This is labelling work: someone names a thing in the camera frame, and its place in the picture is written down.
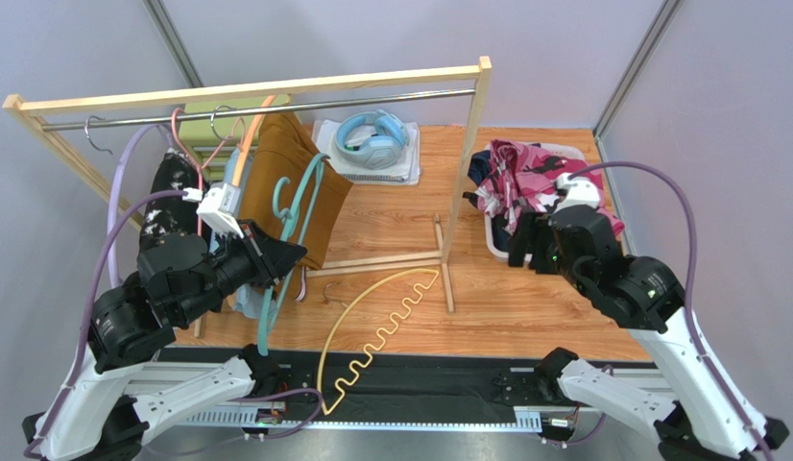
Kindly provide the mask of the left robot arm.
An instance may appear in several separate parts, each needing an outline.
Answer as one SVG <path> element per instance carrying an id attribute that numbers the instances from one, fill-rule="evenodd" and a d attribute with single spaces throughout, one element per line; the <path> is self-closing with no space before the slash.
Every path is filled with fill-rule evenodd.
<path id="1" fill-rule="evenodd" d="M 242 220 L 211 251 L 196 234 L 173 232 L 142 250 L 137 269 L 102 295 L 91 295 L 74 365 L 44 413 L 27 417 L 26 455 L 42 460 L 130 460 L 181 419 L 233 399 L 269 395 L 277 363 L 255 344 L 179 385 L 135 396 L 126 389 L 157 352 L 218 308 L 240 286 L 268 288 L 305 257 L 303 246 Z"/>

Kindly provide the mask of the pink camouflage trousers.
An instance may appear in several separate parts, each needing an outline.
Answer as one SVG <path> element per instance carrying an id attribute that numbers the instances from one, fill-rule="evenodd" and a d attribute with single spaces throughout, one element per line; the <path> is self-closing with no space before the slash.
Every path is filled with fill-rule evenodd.
<path id="1" fill-rule="evenodd" d="M 512 235 L 523 213 L 555 210 L 561 200 L 556 179 L 588 166 L 581 155 L 561 155 L 539 143 L 494 139 L 471 157 L 468 177 L 476 189 L 463 198 Z"/>

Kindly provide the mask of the dark blue jeans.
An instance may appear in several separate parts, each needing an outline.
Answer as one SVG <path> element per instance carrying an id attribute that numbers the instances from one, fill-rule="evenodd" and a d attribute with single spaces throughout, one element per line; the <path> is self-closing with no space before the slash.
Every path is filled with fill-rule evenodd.
<path id="1" fill-rule="evenodd" d="M 521 213 L 535 209 L 536 181 L 530 172 L 524 171 L 529 160 L 526 151 L 502 146 L 498 150 L 477 152 L 469 164 L 468 177 L 476 189 L 465 192 L 463 197 L 499 226 L 500 237 L 507 237 L 507 252 L 508 240 Z"/>

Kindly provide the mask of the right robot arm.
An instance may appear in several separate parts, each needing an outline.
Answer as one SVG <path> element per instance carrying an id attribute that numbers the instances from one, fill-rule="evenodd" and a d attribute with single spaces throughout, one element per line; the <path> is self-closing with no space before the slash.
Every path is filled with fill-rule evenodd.
<path id="1" fill-rule="evenodd" d="M 786 441 L 786 424 L 755 409 L 725 372 L 672 270 L 651 256 L 625 255 L 605 215 L 590 206 L 525 212 L 508 248 L 511 266 L 526 254 L 550 264 L 648 352 L 671 389 L 670 397 L 650 393 L 557 348 L 535 369 L 542 395 L 597 408 L 665 460 L 751 460 Z"/>

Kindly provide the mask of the teal clothes hanger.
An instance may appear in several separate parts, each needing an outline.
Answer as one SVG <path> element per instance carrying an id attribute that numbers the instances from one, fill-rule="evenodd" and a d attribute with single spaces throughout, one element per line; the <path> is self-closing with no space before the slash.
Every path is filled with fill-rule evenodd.
<path id="1" fill-rule="evenodd" d="M 282 231 L 280 240 L 287 242 L 294 234 L 300 220 L 301 202 L 305 197 L 306 186 L 310 183 L 313 184 L 308 207 L 305 212 L 304 226 L 305 230 L 301 230 L 297 238 L 296 244 L 302 246 L 304 237 L 307 233 L 308 226 L 311 220 L 311 215 L 315 207 L 317 198 L 319 196 L 320 187 L 324 177 L 325 162 L 329 159 L 329 155 L 325 153 L 318 153 L 307 165 L 303 177 L 300 179 L 296 192 L 291 200 L 291 204 L 287 207 L 281 206 L 280 195 L 282 188 L 288 185 L 291 181 L 288 177 L 282 177 L 276 184 L 273 194 L 273 214 L 282 224 Z M 288 288 L 291 283 L 293 272 L 289 272 L 281 287 L 275 291 L 274 288 L 268 288 L 263 293 L 261 313 L 258 319 L 257 327 L 257 350 L 263 355 L 269 354 L 269 335 L 271 334 L 276 319 L 281 310 L 281 305 L 285 299 Z"/>

